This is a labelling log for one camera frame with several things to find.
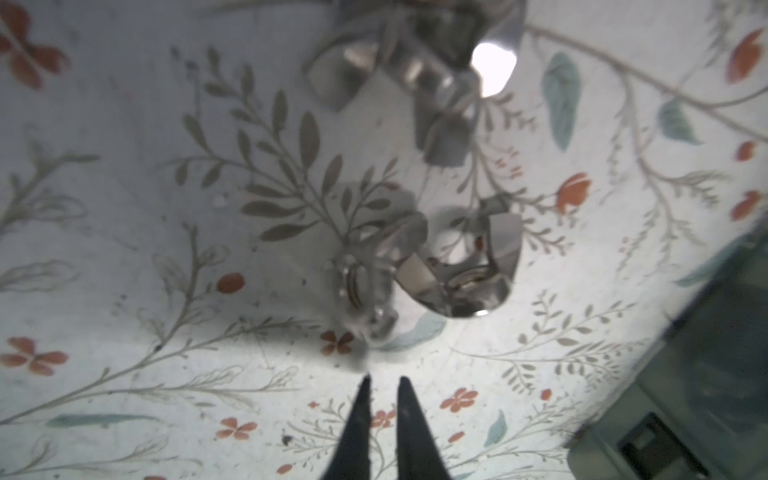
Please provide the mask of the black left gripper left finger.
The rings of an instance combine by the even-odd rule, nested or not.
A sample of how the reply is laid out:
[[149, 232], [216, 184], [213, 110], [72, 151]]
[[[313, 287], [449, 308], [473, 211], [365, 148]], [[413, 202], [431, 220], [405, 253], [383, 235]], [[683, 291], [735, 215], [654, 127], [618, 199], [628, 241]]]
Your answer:
[[369, 480], [371, 377], [366, 375], [357, 391], [348, 420], [322, 480]]

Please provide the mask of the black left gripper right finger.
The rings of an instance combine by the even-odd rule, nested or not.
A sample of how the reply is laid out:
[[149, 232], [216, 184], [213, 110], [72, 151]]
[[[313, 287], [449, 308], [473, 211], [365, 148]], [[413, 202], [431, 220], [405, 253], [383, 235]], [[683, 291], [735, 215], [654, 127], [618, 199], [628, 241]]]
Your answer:
[[397, 392], [399, 480], [451, 480], [411, 381], [400, 378]]

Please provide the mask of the silver wing nut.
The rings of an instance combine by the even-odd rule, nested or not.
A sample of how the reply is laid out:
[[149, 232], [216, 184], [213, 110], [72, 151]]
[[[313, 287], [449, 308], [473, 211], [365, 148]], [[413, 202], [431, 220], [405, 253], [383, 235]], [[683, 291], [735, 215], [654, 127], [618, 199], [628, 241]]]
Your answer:
[[482, 317], [509, 297], [523, 248], [524, 222], [504, 195], [482, 199], [467, 216], [470, 253], [456, 263], [419, 249], [395, 274], [417, 303], [452, 319]]

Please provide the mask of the silver flange nut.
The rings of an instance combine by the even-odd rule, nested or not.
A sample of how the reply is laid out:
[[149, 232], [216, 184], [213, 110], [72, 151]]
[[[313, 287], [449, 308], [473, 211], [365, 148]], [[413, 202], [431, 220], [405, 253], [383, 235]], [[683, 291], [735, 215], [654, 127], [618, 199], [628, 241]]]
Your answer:
[[390, 340], [399, 319], [393, 304], [397, 270], [427, 236], [426, 217], [408, 213], [364, 229], [334, 258], [339, 321], [355, 338], [375, 346]]
[[340, 20], [307, 60], [313, 92], [344, 109], [377, 72], [414, 102], [415, 144], [441, 168], [464, 164], [485, 99], [518, 63], [525, 1], [336, 1]]

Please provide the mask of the translucent green organizer box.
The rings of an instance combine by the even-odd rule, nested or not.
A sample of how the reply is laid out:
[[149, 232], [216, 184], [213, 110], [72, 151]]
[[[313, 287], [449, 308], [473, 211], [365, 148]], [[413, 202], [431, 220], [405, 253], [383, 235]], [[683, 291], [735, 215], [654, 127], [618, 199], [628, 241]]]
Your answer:
[[750, 235], [567, 455], [577, 479], [767, 476], [767, 230]]

